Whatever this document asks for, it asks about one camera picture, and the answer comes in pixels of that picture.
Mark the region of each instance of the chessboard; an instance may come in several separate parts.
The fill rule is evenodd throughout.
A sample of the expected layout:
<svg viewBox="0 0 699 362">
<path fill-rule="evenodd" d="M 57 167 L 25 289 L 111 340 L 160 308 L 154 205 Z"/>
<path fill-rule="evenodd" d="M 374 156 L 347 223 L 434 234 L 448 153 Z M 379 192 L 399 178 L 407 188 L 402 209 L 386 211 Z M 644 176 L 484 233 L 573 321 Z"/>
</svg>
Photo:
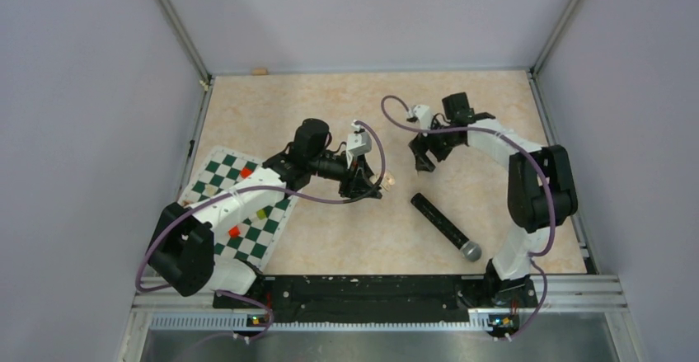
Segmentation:
<svg viewBox="0 0 699 362">
<path fill-rule="evenodd" d="M 248 177 L 262 163 L 255 157 L 217 146 L 204 159 L 200 169 L 183 190 L 178 203 L 193 204 L 206 200 Z M 297 197 L 281 200 L 274 206 L 257 211 L 231 229 L 219 235 L 214 251 L 217 255 L 249 261 L 263 270 L 270 260 L 275 243 L 284 231 Z"/>
</svg>

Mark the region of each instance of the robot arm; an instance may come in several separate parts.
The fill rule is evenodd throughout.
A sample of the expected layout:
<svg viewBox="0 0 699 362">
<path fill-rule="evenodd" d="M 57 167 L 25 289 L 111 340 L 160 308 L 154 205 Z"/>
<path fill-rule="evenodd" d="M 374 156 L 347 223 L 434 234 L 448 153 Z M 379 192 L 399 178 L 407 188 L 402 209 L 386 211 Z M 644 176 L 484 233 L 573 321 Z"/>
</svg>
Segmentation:
<svg viewBox="0 0 699 362">
<path fill-rule="evenodd" d="M 252 265 L 237 259 L 223 259 L 213 252 L 214 240 L 268 205 L 289 197 L 283 190 L 298 191 L 311 176 L 338 181 L 339 193 L 348 201 L 365 197 L 380 199 L 380 186 L 372 183 L 374 175 L 364 154 L 371 151 L 366 130 L 353 124 L 347 149 L 342 153 L 327 150 L 331 141 L 328 124 L 306 119 L 296 130 L 293 142 L 270 157 L 243 181 L 219 195 L 229 194 L 216 203 L 200 201 L 187 208 L 177 203 L 161 213 L 153 242 L 160 233 L 188 209 L 197 209 L 175 226 L 153 253 L 148 264 L 182 296 L 201 289 L 223 289 L 235 294 L 248 293 L 261 273 Z M 277 190 L 243 190 L 255 186 L 273 186 Z"/>
<path fill-rule="evenodd" d="M 506 129 L 493 115 L 475 113 L 469 106 L 466 93 L 452 94 L 442 100 L 444 123 L 432 114 L 428 106 L 418 105 L 408 110 L 408 121 L 419 123 L 421 129 L 450 129 L 469 126 L 492 129 L 496 134 L 478 131 L 457 131 L 445 134 L 418 133 L 409 143 L 415 156 L 417 171 L 432 172 L 435 165 L 427 157 L 434 155 L 438 162 L 445 160 L 459 145 L 477 148 L 488 154 L 508 170 L 508 210 L 514 225 L 504 246 L 488 263 L 486 278 L 490 277 L 492 293 L 512 289 L 515 283 L 528 278 L 529 252 L 543 248 L 548 236 L 549 215 L 547 201 L 537 173 L 517 149 L 506 143 L 506 136 L 534 157 L 547 177 L 554 202 L 556 226 L 574 214 L 578 207 L 575 185 L 570 170 L 568 153 L 560 145 L 543 147 Z"/>
</svg>

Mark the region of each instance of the beige floor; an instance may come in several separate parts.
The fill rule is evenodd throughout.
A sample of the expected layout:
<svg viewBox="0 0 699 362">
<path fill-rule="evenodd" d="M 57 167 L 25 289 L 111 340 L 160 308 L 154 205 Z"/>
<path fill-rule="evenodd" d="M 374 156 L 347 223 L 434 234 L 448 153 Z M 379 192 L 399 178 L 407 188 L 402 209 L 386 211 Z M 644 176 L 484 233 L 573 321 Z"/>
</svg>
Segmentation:
<svg viewBox="0 0 699 362">
<path fill-rule="evenodd" d="M 386 94 L 409 105 L 427 104 L 442 111 L 441 99 L 467 92 L 476 111 L 489 111 L 524 138 L 545 143 L 526 74 L 506 72 L 343 73 L 218 77 L 204 123 L 195 168 L 214 145 L 265 159 L 293 139 L 309 117 L 331 127 L 334 142 L 346 138 L 353 119 L 378 132 L 389 171 L 396 178 L 382 200 L 351 205 L 299 201 L 266 274 L 471 274 L 484 271 L 511 225 L 506 195 L 507 173 L 485 154 L 457 148 L 434 173 L 416 173 L 408 142 L 414 137 L 388 123 L 379 102 Z M 389 111 L 404 112 L 396 103 Z M 378 152 L 368 155 L 378 171 Z M 339 198 L 337 183 L 314 178 L 303 191 Z M 410 205 L 422 192 L 470 239 L 483 257 L 466 261 Z M 575 233 L 566 222 L 556 231 L 551 253 L 538 258 L 551 273 L 584 272 Z"/>
</svg>

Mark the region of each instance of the purple wall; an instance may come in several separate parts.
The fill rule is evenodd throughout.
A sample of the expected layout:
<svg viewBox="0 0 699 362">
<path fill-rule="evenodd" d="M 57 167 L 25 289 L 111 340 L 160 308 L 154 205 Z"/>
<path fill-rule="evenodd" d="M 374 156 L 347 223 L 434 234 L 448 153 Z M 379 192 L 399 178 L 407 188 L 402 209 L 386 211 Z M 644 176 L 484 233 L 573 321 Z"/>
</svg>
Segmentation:
<svg viewBox="0 0 699 362">
<path fill-rule="evenodd" d="M 172 0 L 212 73 L 528 67 L 569 0 Z"/>
<path fill-rule="evenodd" d="M 201 91 L 153 0 L 0 0 L 0 360 L 113 360 Z"/>
<path fill-rule="evenodd" d="M 542 75 L 597 262 L 650 360 L 694 360 L 699 0 L 585 0 Z"/>
</svg>

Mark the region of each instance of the red block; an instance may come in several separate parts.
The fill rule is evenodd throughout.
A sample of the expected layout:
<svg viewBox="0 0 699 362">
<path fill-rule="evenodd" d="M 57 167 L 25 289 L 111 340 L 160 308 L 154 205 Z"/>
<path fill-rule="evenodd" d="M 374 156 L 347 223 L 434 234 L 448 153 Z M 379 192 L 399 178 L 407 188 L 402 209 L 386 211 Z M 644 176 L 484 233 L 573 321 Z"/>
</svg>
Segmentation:
<svg viewBox="0 0 699 362">
<path fill-rule="evenodd" d="M 252 171 L 250 171 L 250 169 L 248 169 L 247 167 L 245 167 L 245 168 L 243 168 L 243 169 L 241 170 L 241 176 L 242 176 L 243 178 L 249 177 L 250 174 L 252 174 Z"/>
<path fill-rule="evenodd" d="M 240 230 L 238 230 L 238 226 L 228 230 L 228 235 L 231 236 L 231 238 L 240 237 Z"/>
</svg>

